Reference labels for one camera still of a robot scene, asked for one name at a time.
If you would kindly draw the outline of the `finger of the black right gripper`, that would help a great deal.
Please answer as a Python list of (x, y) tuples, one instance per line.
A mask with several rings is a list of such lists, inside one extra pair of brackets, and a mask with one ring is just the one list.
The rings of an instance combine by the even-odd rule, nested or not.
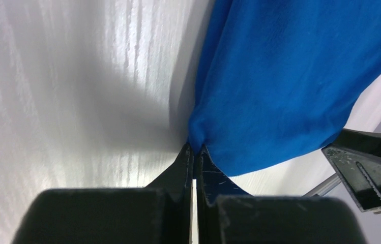
[(343, 129), (321, 151), (358, 209), (381, 214), (381, 133)]

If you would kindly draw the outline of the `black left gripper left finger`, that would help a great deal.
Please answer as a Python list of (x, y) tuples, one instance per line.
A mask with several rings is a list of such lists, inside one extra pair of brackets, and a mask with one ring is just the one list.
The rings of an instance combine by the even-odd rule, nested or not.
[(49, 189), (28, 208), (13, 243), (190, 243), (193, 151), (143, 188)]

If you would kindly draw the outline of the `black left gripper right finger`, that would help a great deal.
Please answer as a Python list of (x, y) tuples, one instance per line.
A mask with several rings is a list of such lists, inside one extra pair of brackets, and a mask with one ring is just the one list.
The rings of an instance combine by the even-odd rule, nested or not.
[(202, 147), (195, 161), (200, 243), (365, 243), (349, 207), (327, 197), (252, 196)]

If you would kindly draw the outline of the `blue t shirt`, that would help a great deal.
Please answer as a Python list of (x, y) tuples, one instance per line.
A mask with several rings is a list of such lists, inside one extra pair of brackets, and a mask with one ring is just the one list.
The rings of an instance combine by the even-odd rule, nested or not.
[(227, 176), (318, 150), (381, 74), (381, 1), (215, 1), (188, 142)]

